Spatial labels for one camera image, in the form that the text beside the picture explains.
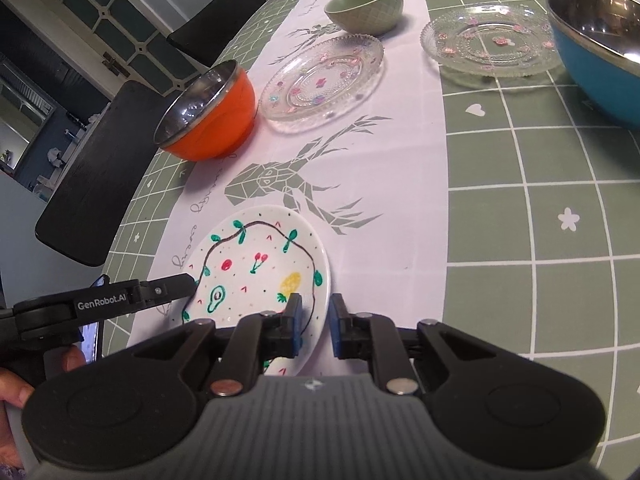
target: clear glass plate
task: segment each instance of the clear glass plate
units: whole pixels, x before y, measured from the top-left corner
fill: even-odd
[[[364,34],[323,41],[278,70],[260,96],[260,113],[271,121],[295,121],[330,111],[376,75],[384,53],[379,40]]]
[[[560,64],[546,14],[525,6],[452,10],[424,27],[420,43],[438,63],[476,75],[521,77]]]

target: white heart print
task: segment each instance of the white heart print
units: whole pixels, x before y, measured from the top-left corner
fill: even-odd
[[[475,115],[477,117],[484,117],[486,112],[482,110],[482,105],[480,103],[474,103],[469,108],[465,110],[466,113]]]

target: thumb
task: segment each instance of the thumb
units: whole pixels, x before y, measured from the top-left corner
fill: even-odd
[[[33,386],[9,370],[0,368],[0,400],[23,409],[24,403],[32,393]]]

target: chair backrest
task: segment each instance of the chair backrest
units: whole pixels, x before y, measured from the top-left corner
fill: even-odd
[[[158,150],[154,132],[170,99],[138,82],[124,83],[40,216],[38,240],[86,266],[104,264]]]
[[[212,0],[166,39],[196,61],[212,66],[229,41],[265,1]]]

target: finger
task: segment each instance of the finger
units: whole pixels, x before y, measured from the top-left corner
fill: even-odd
[[[32,393],[33,386],[9,370],[0,368],[0,400],[22,409]]]
[[[70,372],[86,364],[84,354],[77,346],[72,346],[62,356],[62,369],[65,372]]]

